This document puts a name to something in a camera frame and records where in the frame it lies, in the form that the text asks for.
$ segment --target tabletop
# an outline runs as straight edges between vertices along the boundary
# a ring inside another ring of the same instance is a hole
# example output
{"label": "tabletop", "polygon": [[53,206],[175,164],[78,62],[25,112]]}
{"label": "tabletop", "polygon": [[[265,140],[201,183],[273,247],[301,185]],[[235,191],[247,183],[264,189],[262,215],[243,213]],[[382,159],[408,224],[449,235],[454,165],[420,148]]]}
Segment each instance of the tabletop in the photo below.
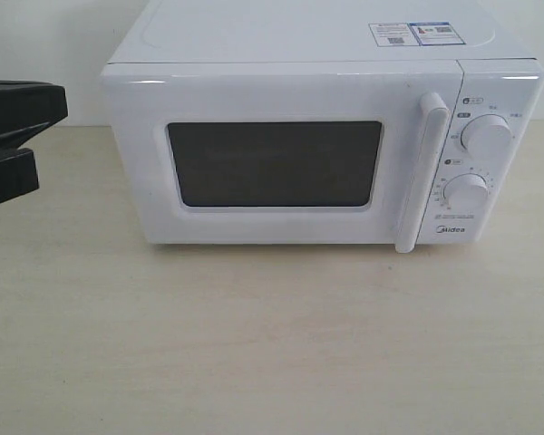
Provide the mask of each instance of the tabletop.
{"label": "tabletop", "polygon": [[0,205],[2,434],[544,434],[544,121],[477,244],[151,246],[107,128]]}

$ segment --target microwave oven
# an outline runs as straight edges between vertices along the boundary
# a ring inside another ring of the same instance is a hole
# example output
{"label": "microwave oven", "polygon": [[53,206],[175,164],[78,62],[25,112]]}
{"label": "microwave oven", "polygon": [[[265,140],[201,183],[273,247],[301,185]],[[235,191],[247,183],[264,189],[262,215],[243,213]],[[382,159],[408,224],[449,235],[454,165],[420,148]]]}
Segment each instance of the microwave oven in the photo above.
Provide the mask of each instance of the microwave oven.
{"label": "microwave oven", "polygon": [[147,240],[475,241],[544,83],[473,1],[151,0],[102,73]]}

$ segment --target label sticker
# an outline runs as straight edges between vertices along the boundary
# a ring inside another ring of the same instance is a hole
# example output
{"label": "label sticker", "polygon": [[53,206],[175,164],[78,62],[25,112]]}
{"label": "label sticker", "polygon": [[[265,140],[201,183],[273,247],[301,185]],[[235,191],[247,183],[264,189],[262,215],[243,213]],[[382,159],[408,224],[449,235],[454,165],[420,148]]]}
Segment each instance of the label sticker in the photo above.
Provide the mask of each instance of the label sticker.
{"label": "label sticker", "polygon": [[465,45],[449,23],[409,23],[419,45]]}
{"label": "label sticker", "polygon": [[419,46],[407,23],[369,24],[369,27],[379,47]]}

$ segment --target midea logo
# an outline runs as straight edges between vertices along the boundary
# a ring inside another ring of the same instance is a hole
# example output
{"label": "midea logo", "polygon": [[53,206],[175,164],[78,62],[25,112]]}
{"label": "midea logo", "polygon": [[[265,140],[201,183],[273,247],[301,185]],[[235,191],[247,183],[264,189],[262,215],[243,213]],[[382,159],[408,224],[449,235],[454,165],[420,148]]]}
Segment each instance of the midea logo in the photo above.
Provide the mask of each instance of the midea logo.
{"label": "midea logo", "polygon": [[437,227],[437,234],[441,233],[465,233],[465,228],[446,227],[445,225],[439,225]]}

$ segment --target timer knob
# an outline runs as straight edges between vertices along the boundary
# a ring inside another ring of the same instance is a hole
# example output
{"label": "timer knob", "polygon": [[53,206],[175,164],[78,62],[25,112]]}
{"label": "timer knob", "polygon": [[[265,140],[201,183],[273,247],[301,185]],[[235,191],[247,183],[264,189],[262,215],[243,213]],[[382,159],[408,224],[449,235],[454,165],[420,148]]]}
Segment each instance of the timer knob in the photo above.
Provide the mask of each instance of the timer knob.
{"label": "timer knob", "polygon": [[452,208],[474,210],[488,200],[488,186],[479,175],[466,174],[451,180],[443,190],[443,197]]}
{"label": "timer knob", "polygon": [[478,159],[488,159],[505,151],[513,135],[501,116],[485,115],[470,122],[461,134],[461,144]]}

